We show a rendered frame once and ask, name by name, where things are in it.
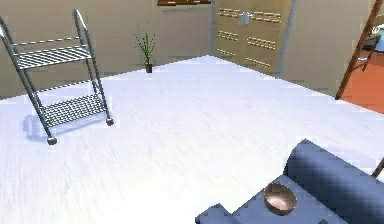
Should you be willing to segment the green house plant in pot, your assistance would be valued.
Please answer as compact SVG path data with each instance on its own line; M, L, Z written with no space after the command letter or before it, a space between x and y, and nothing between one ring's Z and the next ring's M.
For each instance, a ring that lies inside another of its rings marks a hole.
M138 43L138 49L143 53L145 70L147 73L152 73L153 64L151 59L156 46L156 35L146 32L142 37L140 37L138 34L135 34L134 37Z

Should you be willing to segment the beige room door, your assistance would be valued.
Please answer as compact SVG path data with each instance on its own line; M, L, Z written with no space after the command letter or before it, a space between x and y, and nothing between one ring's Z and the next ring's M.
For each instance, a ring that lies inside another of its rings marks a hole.
M279 73L294 0L214 0L212 54L271 76ZM250 12L246 26L239 14Z

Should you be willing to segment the brown round bowl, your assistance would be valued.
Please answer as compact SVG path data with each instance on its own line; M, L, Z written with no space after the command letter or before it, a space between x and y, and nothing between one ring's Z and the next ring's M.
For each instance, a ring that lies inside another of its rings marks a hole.
M297 206L297 198L291 189L280 183L270 183L264 188L264 204L275 215L286 216Z

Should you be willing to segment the blue sofa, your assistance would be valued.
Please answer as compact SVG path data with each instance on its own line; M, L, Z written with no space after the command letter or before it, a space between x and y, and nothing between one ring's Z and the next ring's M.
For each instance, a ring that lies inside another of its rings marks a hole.
M195 224L384 224L384 183L307 139L274 181L295 194L289 214L272 213L260 191L232 213L209 207Z

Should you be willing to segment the brown framed wall picture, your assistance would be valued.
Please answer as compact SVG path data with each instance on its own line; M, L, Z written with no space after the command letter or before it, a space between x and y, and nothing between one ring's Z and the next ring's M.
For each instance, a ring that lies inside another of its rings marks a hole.
M213 0L157 0L157 6L211 4Z

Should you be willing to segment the brown wooden door frame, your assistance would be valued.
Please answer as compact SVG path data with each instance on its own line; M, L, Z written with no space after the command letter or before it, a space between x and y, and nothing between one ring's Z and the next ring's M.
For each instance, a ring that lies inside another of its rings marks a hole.
M335 96L336 100L339 100L344 93L344 90L347 86L347 83L348 83L350 77L351 77L351 74L352 74L353 70L355 69L355 64L358 60L361 49L362 49L367 37L369 36L369 33L371 32L374 20L376 19L383 3L384 3L384 0L375 0L373 3L372 9L370 10L368 19L365 22L365 25L364 25L364 28L363 28L362 33L360 35L359 41L356 44L356 48L355 48L355 50L351 56L348 67L344 73L343 79L342 79L340 86L339 86L339 89L336 93L336 96Z

